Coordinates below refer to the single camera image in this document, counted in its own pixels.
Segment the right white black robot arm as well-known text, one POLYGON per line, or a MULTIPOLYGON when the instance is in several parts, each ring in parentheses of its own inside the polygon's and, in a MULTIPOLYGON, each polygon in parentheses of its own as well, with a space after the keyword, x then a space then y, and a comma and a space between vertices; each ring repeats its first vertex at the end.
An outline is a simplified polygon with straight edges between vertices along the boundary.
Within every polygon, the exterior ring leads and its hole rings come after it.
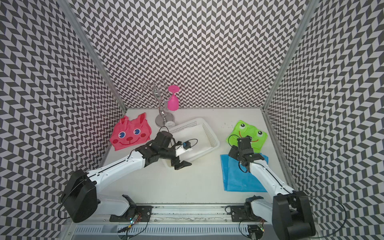
POLYGON ((296 191, 281 180, 268 166, 265 158, 255 153, 250 136, 237 138, 229 156, 238 161, 244 173, 256 177, 272 199, 268 202, 254 196, 246 200, 246 209, 252 217, 270 223, 280 240, 300 240, 316 234, 314 217, 308 196, 296 191))

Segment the pink bunny raincoat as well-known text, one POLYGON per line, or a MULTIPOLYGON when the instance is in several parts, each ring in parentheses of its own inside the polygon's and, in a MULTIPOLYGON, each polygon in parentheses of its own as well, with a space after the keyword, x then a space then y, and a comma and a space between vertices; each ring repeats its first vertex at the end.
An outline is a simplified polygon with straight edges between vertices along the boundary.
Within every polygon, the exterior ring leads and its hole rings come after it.
POLYGON ((110 137, 110 142, 115 151, 144 144, 150 140, 152 129, 146 116, 146 113, 142 113, 133 120, 130 120, 127 116, 119 120, 110 137))

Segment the blue raincoat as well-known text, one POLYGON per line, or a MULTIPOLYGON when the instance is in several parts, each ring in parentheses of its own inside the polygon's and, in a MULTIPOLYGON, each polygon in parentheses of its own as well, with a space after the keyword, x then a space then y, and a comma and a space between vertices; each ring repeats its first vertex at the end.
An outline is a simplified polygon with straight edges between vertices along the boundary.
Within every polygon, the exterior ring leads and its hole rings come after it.
POLYGON ((221 155, 223 185, 226 192, 256 192, 266 193, 267 190, 261 182, 251 173, 245 173, 245 167, 229 157, 221 155))

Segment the white plastic basket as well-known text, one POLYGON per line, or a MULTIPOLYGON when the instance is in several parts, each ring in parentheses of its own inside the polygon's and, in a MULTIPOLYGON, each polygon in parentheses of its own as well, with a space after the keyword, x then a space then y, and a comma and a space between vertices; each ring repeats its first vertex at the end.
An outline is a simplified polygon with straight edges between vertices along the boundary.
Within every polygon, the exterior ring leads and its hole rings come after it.
POLYGON ((218 137, 203 118, 196 118, 170 129, 163 127, 161 131, 171 133, 177 143, 186 142, 191 145, 187 149, 175 147, 180 162, 192 163, 220 146, 218 137))

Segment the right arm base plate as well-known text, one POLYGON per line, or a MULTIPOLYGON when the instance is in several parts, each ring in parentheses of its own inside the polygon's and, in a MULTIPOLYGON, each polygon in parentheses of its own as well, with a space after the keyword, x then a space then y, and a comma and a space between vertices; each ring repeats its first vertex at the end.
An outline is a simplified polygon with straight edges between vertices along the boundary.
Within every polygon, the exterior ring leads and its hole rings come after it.
POLYGON ((230 205, 225 208, 228 215, 231 216, 232 222, 261 222, 263 219, 253 214, 251 210, 246 210, 245 206, 230 205))

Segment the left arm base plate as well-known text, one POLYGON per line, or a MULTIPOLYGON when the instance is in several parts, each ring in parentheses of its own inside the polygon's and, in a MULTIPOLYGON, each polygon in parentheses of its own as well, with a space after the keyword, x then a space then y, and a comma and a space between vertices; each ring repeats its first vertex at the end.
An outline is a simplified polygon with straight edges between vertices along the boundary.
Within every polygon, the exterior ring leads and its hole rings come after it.
POLYGON ((141 223, 147 223, 151 218, 152 210, 153 206, 150 205, 129 207, 122 216, 111 215, 110 222, 133 223, 135 219, 140 220, 141 223))

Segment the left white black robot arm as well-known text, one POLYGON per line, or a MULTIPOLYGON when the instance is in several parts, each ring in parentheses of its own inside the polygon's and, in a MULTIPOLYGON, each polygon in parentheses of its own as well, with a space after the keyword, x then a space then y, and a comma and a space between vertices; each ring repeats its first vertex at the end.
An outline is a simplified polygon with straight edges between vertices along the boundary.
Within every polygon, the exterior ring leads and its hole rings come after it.
POLYGON ((143 169, 159 159, 170 160, 175 170, 191 166, 180 156, 193 149, 189 140, 171 145, 174 137, 166 131, 158 132, 150 140, 130 152, 127 157, 96 170, 77 170, 71 174, 61 196, 61 208, 74 223, 81 223, 93 215, 109 215, 111 222, 135 223, 141 213, 137 204, 128 196, 102 195, 101 192, 122 177, 143 169))

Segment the green frog raincoat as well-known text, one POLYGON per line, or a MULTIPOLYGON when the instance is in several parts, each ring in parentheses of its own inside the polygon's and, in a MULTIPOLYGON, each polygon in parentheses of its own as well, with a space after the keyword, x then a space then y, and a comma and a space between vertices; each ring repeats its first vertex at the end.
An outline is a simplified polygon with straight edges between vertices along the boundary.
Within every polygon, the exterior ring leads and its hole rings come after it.
POLYGON ((230 146, 238 146, 237 139, 251 137, 251 146, 255 153, 261 153, 262 147, 267 140, 267 133, 259 130, 255 126, 249 125, 244 121, 238 121, 232 133, 227 137, 230 146))

